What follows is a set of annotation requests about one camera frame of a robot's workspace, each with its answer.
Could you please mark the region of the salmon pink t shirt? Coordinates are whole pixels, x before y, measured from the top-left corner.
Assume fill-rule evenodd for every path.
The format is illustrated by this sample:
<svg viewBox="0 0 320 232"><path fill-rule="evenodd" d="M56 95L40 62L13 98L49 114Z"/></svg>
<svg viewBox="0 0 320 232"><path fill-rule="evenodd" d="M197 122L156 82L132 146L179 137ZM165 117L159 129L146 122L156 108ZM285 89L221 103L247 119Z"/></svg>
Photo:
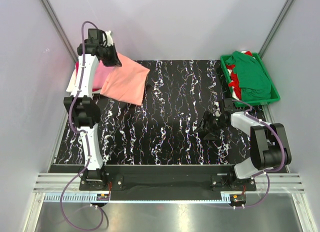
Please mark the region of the salmon pink t shirt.
<svg viewBox="0 0 320 232"><path fill-rule="evenodd" d="M122 66L116 66L106 78L100 94L116 101L141 106L150 69L118 53Z"/></svg>

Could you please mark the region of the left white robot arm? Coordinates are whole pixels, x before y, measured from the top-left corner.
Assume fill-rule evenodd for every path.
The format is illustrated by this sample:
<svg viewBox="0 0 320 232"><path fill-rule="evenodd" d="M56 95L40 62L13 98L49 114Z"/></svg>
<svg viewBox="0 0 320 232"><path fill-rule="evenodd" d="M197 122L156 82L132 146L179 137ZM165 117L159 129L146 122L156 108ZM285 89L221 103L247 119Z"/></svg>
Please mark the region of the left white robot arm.
<svg viewBox="0 0 320 232"><path fill-rule="evenodd" d="M79 134L83 143L85 169L82 178L97 190L108 185L104 162L98 141L98 123L101 112L93 101L93 84L99 63L106 67L121 67L111 32L98 28L88 29L87 38L77 48L78 70L75 86L63 104L68 112L70 128Z"/></svg>

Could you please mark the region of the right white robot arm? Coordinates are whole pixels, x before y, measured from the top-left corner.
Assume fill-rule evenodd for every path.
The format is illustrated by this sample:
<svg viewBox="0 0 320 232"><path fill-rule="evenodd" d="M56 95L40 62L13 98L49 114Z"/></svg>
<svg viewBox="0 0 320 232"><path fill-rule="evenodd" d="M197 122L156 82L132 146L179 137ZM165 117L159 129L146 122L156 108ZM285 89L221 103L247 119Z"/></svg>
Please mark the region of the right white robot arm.
<svg viewBox="0 0 320 232"><path fill-rule="evenodd" d="M219 102L219 114L206 111L200 120L196 133L202 134L206 141L218 139L218 131L233 127L250 137L250 158L232 167L227 177L228 187L239 190L245 179L262 173L278 172L292 162L292 154L286 134L281 123L268 123L250 115L252 106L242 110L235 106L236 99L226 98Z"/></svg>

